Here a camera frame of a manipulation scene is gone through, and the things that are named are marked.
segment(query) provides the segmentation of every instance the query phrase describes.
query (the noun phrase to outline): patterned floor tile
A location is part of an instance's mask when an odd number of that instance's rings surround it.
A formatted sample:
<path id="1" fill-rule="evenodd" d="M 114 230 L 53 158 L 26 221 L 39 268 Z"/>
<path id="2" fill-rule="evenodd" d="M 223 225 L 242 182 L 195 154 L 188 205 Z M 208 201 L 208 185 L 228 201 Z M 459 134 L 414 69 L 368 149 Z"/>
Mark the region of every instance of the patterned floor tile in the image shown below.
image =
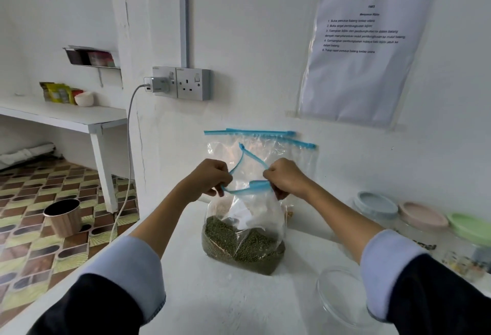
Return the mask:
<path id="1" fill-rule="evenodd" d="M 128 180 L 113 176 L 113 184 L 120 209 Z M 60 238 L 42 213 L 49 204 L 69 198 L 81 201 L 83 229 Z M 132 183 L 114 237 L 138 219 Z M 0 327 L 106 247 L 113 225 L 95 170 L 47 158 L 0 171 Z"/>

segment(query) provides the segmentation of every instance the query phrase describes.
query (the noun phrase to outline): white countertop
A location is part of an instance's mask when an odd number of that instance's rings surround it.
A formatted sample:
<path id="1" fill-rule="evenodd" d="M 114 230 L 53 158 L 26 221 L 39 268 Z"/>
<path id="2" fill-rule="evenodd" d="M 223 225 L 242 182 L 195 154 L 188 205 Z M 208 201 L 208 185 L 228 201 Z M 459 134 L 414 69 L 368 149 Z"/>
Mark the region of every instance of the white countertop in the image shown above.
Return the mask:
<path id="1" fill-rule="evenodd" d="M 56 127 L 91 133 L 91 127 L 126 124 L 124 109 L 106 106 L 84 108 L 71 104 L 46 102 L 41 96 L 0 96 L 0 114 Z"/>
<path id="2" fill-rule="evenodd" d="M 285 258 L 273 276 L 214 261 L 201 248 L 206 207 L 192 203 L 181 216 L 162 259 L 166 304 L 140 334 L 306 334 L 308 304 L 319 273 L 334 265 L 357 267 L 336 243 L 290 229 Z M 1 334 L 26 333 L 76 278 L 74 271 L 5 325 Z M 104 310 L 104 305 L 114 303 L 108 298 L 94 310 Z M 397 331 L 382 325 L 379 333 Z"/>

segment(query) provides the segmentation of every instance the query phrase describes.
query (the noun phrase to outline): white charging cable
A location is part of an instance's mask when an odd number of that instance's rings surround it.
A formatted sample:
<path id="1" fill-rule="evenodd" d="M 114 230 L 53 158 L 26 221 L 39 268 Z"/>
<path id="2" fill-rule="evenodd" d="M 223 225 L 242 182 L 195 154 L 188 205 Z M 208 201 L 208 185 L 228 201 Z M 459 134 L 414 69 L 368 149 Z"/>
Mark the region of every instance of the white charging cable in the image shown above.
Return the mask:
<path id="1" fill-rule="evenodd" d="M 131 116 L 131 106 L 133 104 L 133 99 L 135 97 L 135 94 L 142 87 L 150 87 L 150 84 L 141 84 L 141 85 L 139 85 L 138 87 L 135 88 L 135 90 L 133 91 L 133 95 L 131 95 L 130 107 L 128 108 L 128 123 L 126 125 L 126 135 L 128 136 L 128 163 L 129 163 L 129 171 L 130 171 L 130 173 L 128 174 L 128 189 L 126 190 L 126 197 L 124 199 L 123 205 L 121 206 L 121 209 L 118 211 L 118 214 L 116 215 L 116 219 L 114 220 L 114 225 L 113 225 L 113 228 L 111 230 L 111 235 L 109 237 L 109 243 L 111 243 L 113 241 L 114 230 L 117 228 L 119 217 L 121 216 L 121 213 L 123 212 L 123 210 L 124 210 L 124 208 L 126 206 L 126 202 L 128 202 L 128 195 L 130 195 L 131 172 L 132 172 L 131 145 L 130 145 L 130 116 Z"/>

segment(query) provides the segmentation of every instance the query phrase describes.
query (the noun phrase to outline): green lid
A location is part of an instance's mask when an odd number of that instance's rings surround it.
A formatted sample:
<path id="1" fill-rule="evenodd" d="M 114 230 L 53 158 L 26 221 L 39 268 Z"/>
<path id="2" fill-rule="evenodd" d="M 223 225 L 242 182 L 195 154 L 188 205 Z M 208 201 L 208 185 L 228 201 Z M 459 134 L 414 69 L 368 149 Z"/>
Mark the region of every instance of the green lid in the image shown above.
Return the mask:
<path id="1" fill-rule="evenodd" d="M 491 246 L 491 224 L 466 214 L 447 216 L 450 227 L 459 236 L 478 245 Z"/>

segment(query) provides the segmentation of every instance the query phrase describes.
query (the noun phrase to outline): table leg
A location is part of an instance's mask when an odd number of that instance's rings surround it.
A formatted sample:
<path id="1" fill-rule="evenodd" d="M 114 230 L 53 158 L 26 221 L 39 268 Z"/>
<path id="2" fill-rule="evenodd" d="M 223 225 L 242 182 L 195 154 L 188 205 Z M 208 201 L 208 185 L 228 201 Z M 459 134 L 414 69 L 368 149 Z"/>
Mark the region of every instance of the table leg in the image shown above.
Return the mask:
<path id="1" fill-rule="evenodd" d="M 99 179 L 101 180 L 101 188 L 102 194 L 104 195 L 104 202 L 106 203 L 106 210 L 107 212 L 115 213 L 118 209 L 118 202 L 116 200 L 116 195 L 114 194 L 111 173 L 107 170 L 107 164 L 104 163 L 105 146 L 102 128 L 99 127 L 95 133 L 91 133 L 90 139 L 92 140 L 95 163 L 97 165 L 97 171 L 99 172 Z"/>

